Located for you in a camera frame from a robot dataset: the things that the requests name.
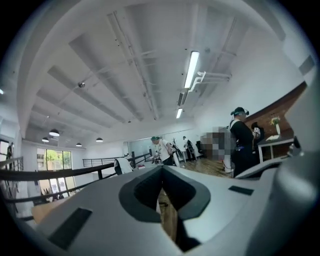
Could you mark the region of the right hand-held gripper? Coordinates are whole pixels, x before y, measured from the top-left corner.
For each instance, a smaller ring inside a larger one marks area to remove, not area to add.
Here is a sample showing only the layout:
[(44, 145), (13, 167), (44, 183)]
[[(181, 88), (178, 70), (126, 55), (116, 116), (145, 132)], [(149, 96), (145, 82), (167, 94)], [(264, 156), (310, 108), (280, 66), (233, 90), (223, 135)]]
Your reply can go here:
[(273, 158), (257, 164), (241, 174), (237, 175), (236, 179), (260, 179), (264, 171), (270, 169), (278, 168), (282, 162), (288, 160), (289, 158), (296, 157), (300, 155), (300, 150), (289, 151), (286, 156)]

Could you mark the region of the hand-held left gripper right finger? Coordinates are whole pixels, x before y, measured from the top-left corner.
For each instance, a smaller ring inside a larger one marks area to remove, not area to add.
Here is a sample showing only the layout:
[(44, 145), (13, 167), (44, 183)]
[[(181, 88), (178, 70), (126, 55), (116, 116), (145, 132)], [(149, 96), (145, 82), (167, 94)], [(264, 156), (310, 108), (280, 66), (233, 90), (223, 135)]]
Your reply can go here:
[(275, 174), (269, 169), (257, 179), (237, 179), (163, 167), (162, 183), (179, 204), (179, 245), (164, 246), (164, 256), (271, 256), (268, 231), (259, 226)]

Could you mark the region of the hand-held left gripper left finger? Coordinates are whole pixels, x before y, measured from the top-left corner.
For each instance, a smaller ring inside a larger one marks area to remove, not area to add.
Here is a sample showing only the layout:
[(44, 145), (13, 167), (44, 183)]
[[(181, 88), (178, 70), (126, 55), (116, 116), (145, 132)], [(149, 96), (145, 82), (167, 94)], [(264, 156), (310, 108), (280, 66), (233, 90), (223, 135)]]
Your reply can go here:
[(181, 256), (162, 227), (156, 169), (95, 181), (55, 207), (36, 228), (47, 256)]

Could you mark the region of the dark-topped white table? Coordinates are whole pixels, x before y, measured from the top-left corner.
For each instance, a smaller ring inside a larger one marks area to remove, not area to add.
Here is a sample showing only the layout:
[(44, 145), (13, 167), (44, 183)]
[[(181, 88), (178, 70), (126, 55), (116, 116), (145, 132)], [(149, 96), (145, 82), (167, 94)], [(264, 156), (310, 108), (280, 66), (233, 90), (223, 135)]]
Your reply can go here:
[(294, 138), (291, 136), (283, 136), (283, 135), (273, 135), (271, 139), (267, 138), (262, 141), (260, 141), (257, 146), (258, 146), (258, 153), (259, 153), (259, 162), (263, 163), (264, 162), (264, 155), (262, 148), (269, 148), (270, 151), (270, 157), (271, 159), (274, 158), (274, 150), (273, 146), (278, 146), (278, 145), (284, 145), (288, 143), (293, 143)]

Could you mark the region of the white cloth over chair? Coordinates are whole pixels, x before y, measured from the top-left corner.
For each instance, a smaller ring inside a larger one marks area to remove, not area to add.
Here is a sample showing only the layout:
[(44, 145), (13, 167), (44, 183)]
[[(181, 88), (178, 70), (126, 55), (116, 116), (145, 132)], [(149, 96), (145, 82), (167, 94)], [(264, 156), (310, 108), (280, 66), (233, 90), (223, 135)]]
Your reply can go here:
[(115, 173), (119, 176), (122, 174), (132, 172), (133, 168), (130, 162), (126, 158), (120, 157), (114, 160), (114, 170), (115, 170)]

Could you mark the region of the white vase with yellow flowers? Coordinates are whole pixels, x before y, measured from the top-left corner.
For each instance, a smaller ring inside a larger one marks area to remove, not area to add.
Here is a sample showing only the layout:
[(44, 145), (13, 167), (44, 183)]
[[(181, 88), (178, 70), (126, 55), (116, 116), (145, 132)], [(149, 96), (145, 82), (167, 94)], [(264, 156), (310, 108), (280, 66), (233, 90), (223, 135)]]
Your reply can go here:
[(275, 126), (275, 129), (276, 129), (276, 132), (277, 132), (277, 135), (280, 136), (281, 135), (281, 129), (280, 129), (280, 117), (279, 116), (276, 116), (276, 117), (272, 117), (271, 120), (270, 120), (270, 124), (272, 126)]

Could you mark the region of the black metal railing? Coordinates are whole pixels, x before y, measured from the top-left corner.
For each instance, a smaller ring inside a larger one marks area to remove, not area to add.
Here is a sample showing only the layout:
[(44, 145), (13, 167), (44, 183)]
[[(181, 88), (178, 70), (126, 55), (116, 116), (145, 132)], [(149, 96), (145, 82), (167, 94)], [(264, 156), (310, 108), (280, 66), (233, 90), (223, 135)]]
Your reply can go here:
[(64, 169), (64, 170), (57, 170), (57, 171), (22, 171), (22, 170), (14, 170), (8, 169), (7, 167), (10, 164), (14, 164), (14, 161), (17, 161), (17, 164), (21, 167), (22, 166), (22, 157), (14, 158), (11, 160), (6, 160), (0, 162), (0, 191), (3, 197), (3, 200), (6, 204), (17, 204), (17, 203), (25, 203), (25, 202), (33, 202), (33, 201), (40, 201), (46, 198), (52, 198), (57, 195), (62, 195), (64, 193), (69, 193), (73, 191), (80, 190), (87, 186), (89, 183), (85, 183), (79, 186), (75, 186), (74, 188), (66, 188), (60, 192), (49, 193), (49, 194), (42, 194), (39, 196), (33, 197), (23, 197), (23, 198), (16, 198), (16, 194), (18, 192), (18, 183), (19, 182), (36, 182), (42, 180), (51, 180), (51, 179), (59, 179), (63, 178), (66, 179), (67, 177), (76, 177), (82, 176), (86, 174), (97, 173), (98, 179), (107, 179), (117, 174), (116, 171), (112, 172), (111, 174), (104, 175), (103, 170), (107, 170), (113, 168), (115, 158), (95, 158), (95, 159), (84, 159), (84, 163), (93, 164), (94, 162), (101, 162), (100, 165), (91, 165), (86, 166), (80, 169)]

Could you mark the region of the large window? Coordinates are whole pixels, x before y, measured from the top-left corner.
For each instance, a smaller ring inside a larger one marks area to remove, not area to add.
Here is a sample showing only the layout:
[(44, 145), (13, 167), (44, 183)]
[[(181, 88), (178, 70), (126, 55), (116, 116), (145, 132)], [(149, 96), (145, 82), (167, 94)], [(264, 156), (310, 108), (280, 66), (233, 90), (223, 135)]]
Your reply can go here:
[(72, 154), (70, 151), (37, 149), (37, 170), (56, 171), (72, 168)]

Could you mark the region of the ceiling air vent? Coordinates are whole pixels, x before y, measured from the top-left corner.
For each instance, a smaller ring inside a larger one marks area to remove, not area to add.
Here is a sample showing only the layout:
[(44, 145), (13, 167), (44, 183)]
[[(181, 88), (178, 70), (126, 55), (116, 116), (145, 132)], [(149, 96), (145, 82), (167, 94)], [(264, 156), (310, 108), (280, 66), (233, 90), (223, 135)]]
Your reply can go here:
[(179, 93), (179, 97), (178, 97), (178, 101), (177, 101), (177, 105), (183, 106), (185, 104), (186, 98), (188, 95), (188, 90), (183, 90)]

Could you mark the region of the white ceiling pipe bracket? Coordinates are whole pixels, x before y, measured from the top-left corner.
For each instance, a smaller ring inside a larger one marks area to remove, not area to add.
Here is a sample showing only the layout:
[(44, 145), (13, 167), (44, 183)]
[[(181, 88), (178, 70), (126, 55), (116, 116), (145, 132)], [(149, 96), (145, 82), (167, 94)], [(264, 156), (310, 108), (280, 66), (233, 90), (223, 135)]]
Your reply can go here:
[(189, 88), (189, 91), (192, 92), (195, 90), (197, 85), (200, 84), (211, 84), (219, 82), (229, 82), (232, 78), (231, 74), (224, 73), (212, 73), (212, 72), (197, 72), (197, 77), (194, 79), (192, 86)]

